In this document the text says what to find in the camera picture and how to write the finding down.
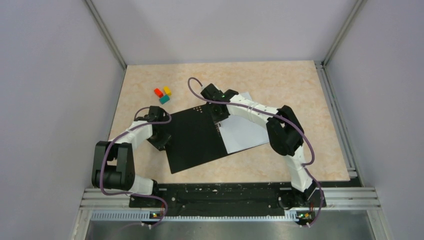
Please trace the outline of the white paper sheet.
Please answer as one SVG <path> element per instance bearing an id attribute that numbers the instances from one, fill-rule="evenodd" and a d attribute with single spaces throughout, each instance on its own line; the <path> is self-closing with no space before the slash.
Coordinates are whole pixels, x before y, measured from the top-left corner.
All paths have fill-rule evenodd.
<path id="1" fill-rule="evenodd" d="M 229 155 L 269 143 L 266 129 L 242 116 L 231 114 L 217 125 Z"/>

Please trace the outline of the black file folder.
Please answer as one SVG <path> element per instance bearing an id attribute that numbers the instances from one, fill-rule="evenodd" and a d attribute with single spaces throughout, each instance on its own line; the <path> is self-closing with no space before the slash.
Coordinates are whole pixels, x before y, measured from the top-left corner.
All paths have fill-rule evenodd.
<path id="1" fill-rule="evenodd" d="M 227 157 L 228 154 L 207 104 L 171 114 L 164 128 L 171 134 L 165 146 L 170 172 L 176 174 Z"/>

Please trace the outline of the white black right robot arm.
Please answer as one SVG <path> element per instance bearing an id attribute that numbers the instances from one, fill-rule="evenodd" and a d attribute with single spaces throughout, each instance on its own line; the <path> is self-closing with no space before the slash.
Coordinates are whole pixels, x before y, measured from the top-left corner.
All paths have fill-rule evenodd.
<path id="1" fill-rule="evenodd" d="M 307 206 L 313 200 L 316 184 L 305 168 L 304 130 L 289 106 L 265 106 L 231 89 L 222 92 L 212 83 L 203 87 L 200 94 L 210 103 L 215 121 L 237 116 L 264 128 L 271 148 L 286 162 L 294 202 Z"/>

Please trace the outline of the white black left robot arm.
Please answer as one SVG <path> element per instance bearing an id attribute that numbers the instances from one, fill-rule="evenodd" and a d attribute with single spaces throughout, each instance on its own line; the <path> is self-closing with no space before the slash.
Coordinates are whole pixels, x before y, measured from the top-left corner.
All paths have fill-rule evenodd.
<path id="1" fill-rule="evenodd" d="M 91 183 L 112 196 L 106 189 L 120 190 L 124 194 L 141 195 L 149 207 L 160 202 L 160 193 L 154 188 L 157 182 L 136 174 L 134 152 L 145 141 L 159 151 L 166 148 L 171 135 L 163 125 L 172 120 L 171 114 L 159 106 L 143 107 L 133 118 L 131 125 L 117 137 L 99 141 L 94 148 Z"/>

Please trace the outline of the teal wooden block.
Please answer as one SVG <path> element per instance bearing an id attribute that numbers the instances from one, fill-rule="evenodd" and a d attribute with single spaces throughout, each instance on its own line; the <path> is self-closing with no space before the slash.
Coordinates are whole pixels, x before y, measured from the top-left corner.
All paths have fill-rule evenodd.
<path id="1" fill-rule="evenodd" d="M 167 103 L 170 100 L 170 96 L 169 95 L 163 95 L 162 97 L 159 98 L 159 102 L 164 105 L 165 103 Z"/>

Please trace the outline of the red wooden block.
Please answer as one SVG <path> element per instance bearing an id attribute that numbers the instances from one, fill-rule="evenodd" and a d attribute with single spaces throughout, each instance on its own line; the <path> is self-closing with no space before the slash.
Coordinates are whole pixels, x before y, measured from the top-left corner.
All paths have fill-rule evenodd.
<path id="1" fill-rule="evenodd" d="M 164 93 L 159 88 L 155 88 L 153 91 L 155 95 L 158 96 L 159 98 L 162 98 L 164 96 Z"/>

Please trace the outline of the yellow wooden block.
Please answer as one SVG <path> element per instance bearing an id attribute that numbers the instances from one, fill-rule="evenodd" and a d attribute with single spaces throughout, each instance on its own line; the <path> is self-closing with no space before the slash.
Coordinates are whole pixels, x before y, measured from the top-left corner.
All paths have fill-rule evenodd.
<path id="1" fill-rule="evenodd" d="M 171 96 L 172 95 L 172 91 L 171 91 L 171 89 L 168 86 L 164 86 L 163 87 L 163 90 L 164 90 L 164 92 L 165 92 L 165 94 L 167 96 Z"/>

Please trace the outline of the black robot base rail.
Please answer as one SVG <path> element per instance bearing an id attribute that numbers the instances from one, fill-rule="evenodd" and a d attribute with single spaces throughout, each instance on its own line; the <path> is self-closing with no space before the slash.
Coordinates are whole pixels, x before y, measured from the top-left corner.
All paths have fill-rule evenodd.
<path id="1" fill-rule="evenodd" d="M 130 208 L 159 209 L 167 217 L 280 217 L 326 207 L 323 191 L 305 200 L 288 182 L 160 183 L 153 198 L 130 196 Z"/>

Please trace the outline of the aluminium corner post left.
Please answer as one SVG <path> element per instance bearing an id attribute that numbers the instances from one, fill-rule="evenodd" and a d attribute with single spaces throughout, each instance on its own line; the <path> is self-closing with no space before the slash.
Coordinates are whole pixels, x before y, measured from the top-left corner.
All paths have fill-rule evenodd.
<path id="1" fill-rule="evenodd" d="M 103 21 L 99 11 L 97 10 L 95 3 L 92 0 L 82 0 L 82 2 L 87 7 L 90 15 L 92 16 L 94 23 L 96 24 L 97 28 L 100 31 L 101 36 L 103 37 L 106 45 L 108 46 L 109 50 L 111 51 L 113 57 L 117 60 L 120 67 L 125 71 L 127 69 L 127 63 L 124 60 L 118 46 L 116 45 L 115 41 L 113 40 L 112 35 L 110 34 L 107 25 Z"/>

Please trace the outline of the aluminium corner post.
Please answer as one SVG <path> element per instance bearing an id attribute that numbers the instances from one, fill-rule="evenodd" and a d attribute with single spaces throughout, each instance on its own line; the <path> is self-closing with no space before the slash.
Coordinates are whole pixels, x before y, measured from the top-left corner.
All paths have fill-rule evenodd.
<path id="1" fill-rule="evenodd" d="M 111 51 L 113 57 L 117 60 L 120 67 L 125 71 L 127 69 L 127 63 L 124 60 L 118 46 L 116 45 L 115 41 L 113 40 L 112 35 L 110 34 L 107 25 L 103 21 L 99 11 L 97 10 L 95 3 L 92 0 L 82 0 L 82 2 L 87 7 L 90 15 L 92 16 L 94 23 L 96 24 L 97 28 L 100 31 L 101 36 L 103 37 L 106 45 L 108 46 L 109 50 Z"/>
<path id="2" fill-rule="evenodd" d="M 322 68 L 326 68 L 329 63 L 334 58 L 338 48 L 341 46 L 344 38 L 348 34 L 349 30 L 351 29 L 354 21 L 358 17 L 359 13 L 363 9 L 363 7 L 366 5 L 368 1 L 367 0 L 356 0 L 354 2 L 353 7 L 351 8 L 349 14 L 347 15 L 345 21 L 343 22 L 342 26 L 340 27 L 337 35 L 335 36 L 334 41 L 332 42 L 329 50 L 327 51 L 324 59 L 321 61 Z"/>

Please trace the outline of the aluminium corner post right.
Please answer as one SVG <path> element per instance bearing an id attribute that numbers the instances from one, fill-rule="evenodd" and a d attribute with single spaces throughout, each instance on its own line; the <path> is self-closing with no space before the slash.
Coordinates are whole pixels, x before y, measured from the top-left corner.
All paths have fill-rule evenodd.
<path id="1" fill-rule="evenodd" d="M 359 13 L 363 9 L 363 7 L 366 5 L 368 1 L 367 0 L 356 0 L 354 2 L 353 7 L 351 8 L 349 14 L 347 15 L 345 21 L 343 22 L 342 26 L 340 27 L 337 35 L 335 36 L 334 41 L 332 42 L 329 50 L 327 51 L 324 59 L 321 61 L 322 68 L 326 68 L 329 63 L 334 58 L 338 48 L 341 46 L 344 38 L 348 34 L 349 30 L 351 29 L 354 21 L 358 17 Z"/>

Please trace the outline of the aluminium frame rail front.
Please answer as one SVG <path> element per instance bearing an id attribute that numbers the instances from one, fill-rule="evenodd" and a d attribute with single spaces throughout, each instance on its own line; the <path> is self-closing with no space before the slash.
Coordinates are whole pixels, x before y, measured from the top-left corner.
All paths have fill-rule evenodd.
<path id="1" fill-rule="evenodd" d="M 311 220 L 322 211 L 379 209 L 372 187 L 324 187 L 306 203 L 290 203 L 290 189 L 277 185 L 164 185 L 158 198 L 87 188 L 80 203 L 95 220 L 112 221 L 287 221 Z"/>

